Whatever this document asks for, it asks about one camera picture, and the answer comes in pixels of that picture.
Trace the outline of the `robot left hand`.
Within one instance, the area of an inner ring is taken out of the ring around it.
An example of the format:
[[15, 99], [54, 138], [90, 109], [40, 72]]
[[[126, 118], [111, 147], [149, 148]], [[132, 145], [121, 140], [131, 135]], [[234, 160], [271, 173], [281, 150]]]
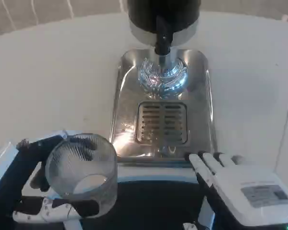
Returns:
[[18, 146], [8, 143], [0, 149], [0, 230], [13, 230], [16, 223], [46, 224], [67, 222], [97, 215], [101, 208], [95, 200], [71, 200], [24, 196], [23, 187], [38, 163], [36, 182], [42, 191], [49, 189], [45, 177], [46, 161], [59, 144], [71, 144], [85, 151], [95, 150], [86, 138], [60, 135], [35, 142], [20, 142]]

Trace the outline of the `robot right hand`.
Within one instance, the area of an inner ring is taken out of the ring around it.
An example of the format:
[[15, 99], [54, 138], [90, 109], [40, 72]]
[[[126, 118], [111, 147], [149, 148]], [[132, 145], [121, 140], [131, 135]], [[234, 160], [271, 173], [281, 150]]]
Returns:
[[288, 230], [288, 187], [272, 170], [243, 156], [187, 152], [215, 214], [215, 230]]

